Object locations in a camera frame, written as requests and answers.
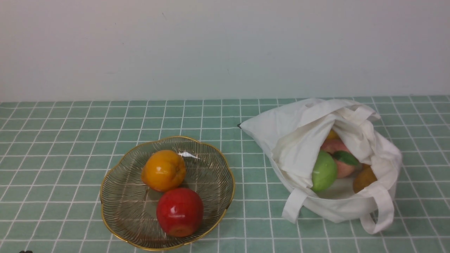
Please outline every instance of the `white tote bag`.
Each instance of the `white tote bag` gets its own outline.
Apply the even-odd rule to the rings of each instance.
[[[370,107],[352,100],[306,99],[263,112],[239,127],[262,148],[291,192],[283,218],[295,223],[305,206],[336,223],[360,219],[364,229],[374,234],[392,224],[402,161],[398,148],[374,130],[371,122],[378,119],[380,115]],[[371,165],[378,179],[357,194],[351,177],[337,179],[318,194],[310,189],[317,155],[331,129],[361,163]],[[375,210],[376,223],[370,215]]]

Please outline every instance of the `bag handle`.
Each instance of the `bag handle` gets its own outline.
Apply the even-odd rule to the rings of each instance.
[[[360,118],[358,121],[363,122],[366,120],[370,115],[377,114],[372,108],[365,104],[361,104],[356,101],[352,100],[345,100],[345,99],[331,99],[331,100],[325,100],[321,103],[315,104],[312,107],[306,109],[300,120],[300,126],[304,126],[306,124],[309,124],[313,121],[316,121],[334,111],[337,111],[341,108],[350,107],[358,105],[358,108],[363,107],[365,110],[359,110],[355,111],[355,117]]]
[[[300,213],[300,209],[303,206],[303,202],[307,197],[308,195],[305,192],[294,188],[289,195],[286,204],[284,205],[283,214],[281,217],[295,224],[298,214]]]
[[[373,235],[385,230],[392,224],[394,220],[394,204],[386,188],[378,181],[373,182],[365,189],[375,199],[378,207],[378,220],[375,223],[369,213],[361,217],[360,220],[364,230]]]

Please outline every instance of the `yellow fruit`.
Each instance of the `yellow fruit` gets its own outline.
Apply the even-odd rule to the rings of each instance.
[[[353,181],[353,191],[358,193],[377,180],[370,165],[363,164],[363,170]]]
[[[186,176],[183,158],[172,150],[154,153],[145,164],[141,179],[155,191],[166,192],[178,187]]]
[[[326,140],[331,140],[331,139],[339,139],[338,134],[335,131],[333,131],[333,129],[330,130],[330,133],[328,134]]]

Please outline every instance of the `bowl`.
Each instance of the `bowl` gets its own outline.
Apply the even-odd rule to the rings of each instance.
[[[150,189],[141,180],[147,160],[164,149],[183,157],[186,176],[180,187],[194,190],[203,201],[202,224],[190,236],[172,237],[161,229],[156,206],[163,193]],[[234,190],[233,174],[217,148],[188,137],[169,137],[136,146],[106,174],[100,187],[102,219],[111,233],[138,248],[178,248],[204,237],[219,224]]]

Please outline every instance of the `apple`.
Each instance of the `apple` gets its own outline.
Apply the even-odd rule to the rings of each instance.
[[[167,191],[158,201],[156,218],[162,230],[171,236],[184,237],[199,229],[203,219],[203,201],[188,188]]]
[[[321,150],[317,155],[314,168],[312,170],[311,190],[320,192],[330,187],[336,180],[338,168],[333,157],[327,152]]]

